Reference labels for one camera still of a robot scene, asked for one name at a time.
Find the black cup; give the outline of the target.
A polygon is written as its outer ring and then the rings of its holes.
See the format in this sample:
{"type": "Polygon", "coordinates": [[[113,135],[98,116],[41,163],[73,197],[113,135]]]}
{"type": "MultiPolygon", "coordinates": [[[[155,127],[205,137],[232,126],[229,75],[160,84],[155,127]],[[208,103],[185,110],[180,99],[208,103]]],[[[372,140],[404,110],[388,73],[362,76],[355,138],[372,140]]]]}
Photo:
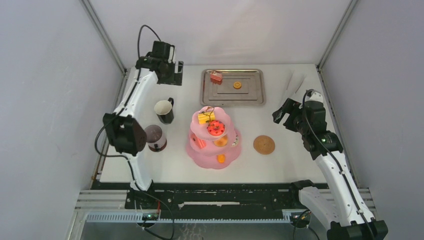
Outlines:
{"type": "Polygon", "coordinates": [[[174,99],[169,97],[168,100],[160,100],[154,106],[154,112],[159,118],[160,122],[168,125],[174,120],[174,99]]]}

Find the yellow cake slice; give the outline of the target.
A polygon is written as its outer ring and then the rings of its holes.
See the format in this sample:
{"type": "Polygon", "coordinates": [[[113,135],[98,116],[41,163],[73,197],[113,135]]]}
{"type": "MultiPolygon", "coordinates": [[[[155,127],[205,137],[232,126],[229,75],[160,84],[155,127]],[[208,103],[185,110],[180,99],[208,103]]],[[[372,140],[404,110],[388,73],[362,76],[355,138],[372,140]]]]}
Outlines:
{"type": "Polygon", "coordinates": [[[200,125],[208,124],[216,120],[215,113],[213,111],[201,112],[197,115],[198,123],[200,125]]]}

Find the stainless steel food tongs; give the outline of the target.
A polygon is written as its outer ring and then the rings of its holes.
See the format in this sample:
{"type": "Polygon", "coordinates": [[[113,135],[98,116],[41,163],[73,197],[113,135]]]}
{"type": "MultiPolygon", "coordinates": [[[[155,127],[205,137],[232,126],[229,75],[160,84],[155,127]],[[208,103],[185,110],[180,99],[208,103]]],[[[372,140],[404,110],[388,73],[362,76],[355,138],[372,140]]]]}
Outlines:
{"type": "Polygon", "coordinates": [[[299,91],[300,87],[306,79],[306,76],[307,75],[305,73],[296,72],[295,70],[292,70],[290,72],[288,81],[283,87],[282,97],[280,101],[281,105],[284,104],[287,98],[291,98],[299,91]]]}

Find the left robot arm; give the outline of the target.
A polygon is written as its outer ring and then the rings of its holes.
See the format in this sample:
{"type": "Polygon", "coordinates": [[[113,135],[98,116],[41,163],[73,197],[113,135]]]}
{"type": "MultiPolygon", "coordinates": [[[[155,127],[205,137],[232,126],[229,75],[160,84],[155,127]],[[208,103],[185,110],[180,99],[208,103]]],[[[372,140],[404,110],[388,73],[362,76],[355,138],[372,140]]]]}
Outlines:
{"type": "Polygon", "coordinates": [[[149,209],[157,196],[148,190],[153,182],[143,163],[147,133],[141,125],[142,106],[155,84],[181,86],[183,61],[176,60],[176,47],[164,41],[153,42],[152,50],[140,56],[130,73],[129,87],[112,113],[103,115],[103,129],[116,158],[124,158],[131,173],[130,187],[140,191],[137,202],[149,209]]]}

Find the mauve cup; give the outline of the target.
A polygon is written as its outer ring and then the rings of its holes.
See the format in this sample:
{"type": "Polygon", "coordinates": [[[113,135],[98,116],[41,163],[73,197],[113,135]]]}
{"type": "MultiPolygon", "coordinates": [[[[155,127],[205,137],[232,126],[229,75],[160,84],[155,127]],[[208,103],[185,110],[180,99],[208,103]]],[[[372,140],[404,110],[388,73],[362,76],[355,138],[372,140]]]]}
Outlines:
{"type": "Polygon", "coordinates": [[[153,147],[154,145],[158,145],[158,148],[160,148],[167,144],[166,136],[158,125],[149,125],[144,131],[146,132],[146,143],[148,146],[153,147]]]}

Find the white donut with chocolate drizzle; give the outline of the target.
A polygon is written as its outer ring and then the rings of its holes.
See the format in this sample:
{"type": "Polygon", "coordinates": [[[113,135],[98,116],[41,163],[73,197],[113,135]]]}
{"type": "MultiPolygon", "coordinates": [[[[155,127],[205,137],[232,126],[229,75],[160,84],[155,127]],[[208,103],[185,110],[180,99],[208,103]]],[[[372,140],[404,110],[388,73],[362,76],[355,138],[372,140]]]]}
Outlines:
{"type": "Polygon", "coordinates": [[[231,144],[232,147],[236,147],[238,145],[239,142],[239,136],[235,135],[235,139],[233,141],[233,143],[231,144]]]}

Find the red layered cake slice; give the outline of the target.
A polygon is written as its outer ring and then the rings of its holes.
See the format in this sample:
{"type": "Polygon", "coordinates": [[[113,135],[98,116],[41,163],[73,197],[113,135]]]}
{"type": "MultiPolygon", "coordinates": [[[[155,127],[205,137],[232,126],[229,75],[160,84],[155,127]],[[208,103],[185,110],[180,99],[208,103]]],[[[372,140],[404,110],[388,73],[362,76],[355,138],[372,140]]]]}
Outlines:
{"type": "Polygon", "coordinates": [[[195,144],[197,145],[199,149],[203,149],[206,147],[206,141],[198,138],[196,135],[194,135],[193,141],[195,142],[195,144]]]}

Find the pink three-tier cake stand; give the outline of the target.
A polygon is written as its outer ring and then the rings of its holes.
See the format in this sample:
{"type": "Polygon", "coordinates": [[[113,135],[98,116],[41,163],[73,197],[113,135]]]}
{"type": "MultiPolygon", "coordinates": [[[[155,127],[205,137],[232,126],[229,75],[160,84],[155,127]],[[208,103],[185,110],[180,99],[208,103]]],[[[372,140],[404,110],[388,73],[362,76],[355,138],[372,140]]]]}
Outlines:
{"type": "Polygon", "coordinates": [[[242,136],[240,131],[233,124],[231,117],[221,108],[205,106],[199,111],[196,111],[191,118],[191,123],[188,131],[188,143],[186,145],[186,152],[189,157],[201,168],[220,170],[228,167],[235,161],[241,154],[242,136]],[[215,120],[221,121],[225,124],[225,132],[221,136],[212,136],[208,133],[206,124],[199,124],[198,114],[202,112],[214,112],[215,120]],[[206,147],[203,149],[198,148],[195,144],[193,137],[196,135],[199,139],[206,142],[206,147]],[[213,141],[228,136],[228,143],[224,147],[217,147],[213,141]],[[232,147],[232,143],[238,135],[238,145],[232,147]],[[226,157],[225,163],[217,161],[217,155],[224,154],[226,157]]]}

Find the orange fish-shaped cake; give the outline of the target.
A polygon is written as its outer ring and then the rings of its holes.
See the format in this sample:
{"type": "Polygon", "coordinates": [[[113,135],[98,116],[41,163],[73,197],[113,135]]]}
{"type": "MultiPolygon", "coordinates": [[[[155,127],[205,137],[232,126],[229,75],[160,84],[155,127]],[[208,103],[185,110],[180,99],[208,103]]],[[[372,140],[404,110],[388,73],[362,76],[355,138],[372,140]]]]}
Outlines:
{"type": "Polygon", "coordinates": [[[216,159],[220,164],[223,164],[226,161],[226,156],[224,154],[219,154],[216,156],[216,159]]]}

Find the round golden bread bun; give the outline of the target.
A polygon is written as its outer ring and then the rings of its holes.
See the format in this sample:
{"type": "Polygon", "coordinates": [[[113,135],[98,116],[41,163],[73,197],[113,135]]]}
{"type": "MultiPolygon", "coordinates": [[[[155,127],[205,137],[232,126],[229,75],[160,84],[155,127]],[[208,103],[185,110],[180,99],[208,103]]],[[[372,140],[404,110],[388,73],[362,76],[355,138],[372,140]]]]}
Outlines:
{"type": "Polygon", "coordinates": [[[223,137],[214,140],[213,144],[217,147],[225,147],[228,144],[228,136],[224,135],[223,137]]]}

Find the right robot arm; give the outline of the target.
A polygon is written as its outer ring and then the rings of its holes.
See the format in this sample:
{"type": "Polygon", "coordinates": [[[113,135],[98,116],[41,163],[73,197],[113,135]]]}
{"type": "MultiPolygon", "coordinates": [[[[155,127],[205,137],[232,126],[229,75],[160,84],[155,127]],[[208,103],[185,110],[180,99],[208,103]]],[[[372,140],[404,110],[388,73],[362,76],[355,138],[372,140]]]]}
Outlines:
{"type": "Polygon", "coordinates": [[[383,240],[389,230],[384,220],[376,220],[363,200],[346,163],[338,136],[327,129],[326,109],[322,100],[307,97],[302,102],[287,98],[272,113],[273,121],[299,133],[304,148],[321,170],[335,204],[321,197],[309,180],[293,183],[289,203],[307,207],[325,229],[328,240],[383,240]]]}

